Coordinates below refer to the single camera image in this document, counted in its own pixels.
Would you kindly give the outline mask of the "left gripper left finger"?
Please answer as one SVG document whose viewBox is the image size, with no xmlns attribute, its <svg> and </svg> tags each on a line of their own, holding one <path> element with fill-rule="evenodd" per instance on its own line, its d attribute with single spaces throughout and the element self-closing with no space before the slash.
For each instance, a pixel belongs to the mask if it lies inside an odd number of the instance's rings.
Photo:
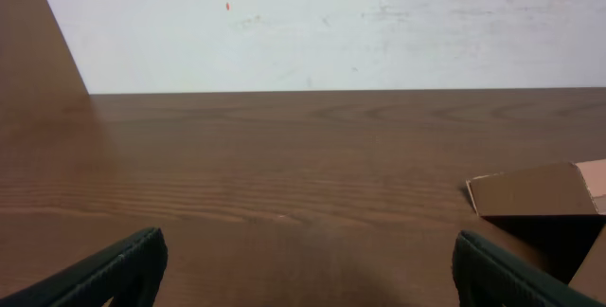
<svg viewBox="0 0 606 307">
<path fill-rule="evenodd" d="M 168 248 L 161 229 L 147 227 L 2 298 L 1 305 L 152 306 L 167 263 Z"/>
</svg>

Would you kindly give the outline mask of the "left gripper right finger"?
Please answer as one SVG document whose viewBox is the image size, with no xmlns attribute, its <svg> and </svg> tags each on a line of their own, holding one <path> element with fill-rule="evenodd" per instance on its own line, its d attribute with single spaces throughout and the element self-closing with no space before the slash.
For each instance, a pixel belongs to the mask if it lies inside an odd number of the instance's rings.
<svg viewBox="0 0 606 307">
<path fill-rule="evenodd" d="M 460 307 L 605 307 L 469 230 L 456 237 L 452 274 Z"/>
</svg>

